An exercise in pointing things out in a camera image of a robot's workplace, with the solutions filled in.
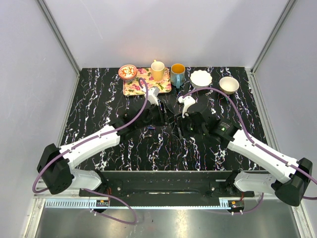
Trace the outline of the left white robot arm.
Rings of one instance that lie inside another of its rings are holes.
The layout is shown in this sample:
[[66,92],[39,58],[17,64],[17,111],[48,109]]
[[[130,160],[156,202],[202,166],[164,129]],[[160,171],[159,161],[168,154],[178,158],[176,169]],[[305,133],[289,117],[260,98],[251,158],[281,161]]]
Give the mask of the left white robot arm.
[[97,132],[58,148],[50,144],[44,148],[37,165],[41,178],[50,194],[56,195],[69,188],[88,188],[96,196],[107,191],[107,183],[96,171],[77,169],[77,166],[95,154],[119,145],[129,139],[138,129],[165,126],[174,121],[173,111],[164,102],[141,107],[136,113],[125,113],[113,123],[105,125]]

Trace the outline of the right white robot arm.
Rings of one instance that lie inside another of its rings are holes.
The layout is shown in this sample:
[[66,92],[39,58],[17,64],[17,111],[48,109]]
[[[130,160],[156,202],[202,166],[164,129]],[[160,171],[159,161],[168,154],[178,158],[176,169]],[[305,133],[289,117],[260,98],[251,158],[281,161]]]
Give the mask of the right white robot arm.
[[180,137],[201,135],[252,160],[267,171],[265,174],[233,171],[219,183],[219,193],[230,196],[251,191],[268,193],[290,206],[300,205],[310,183],[313,168],[310,160],[296,160],[281,154],[227,119],[205,119],[201,113],[178,115],[176,128]]

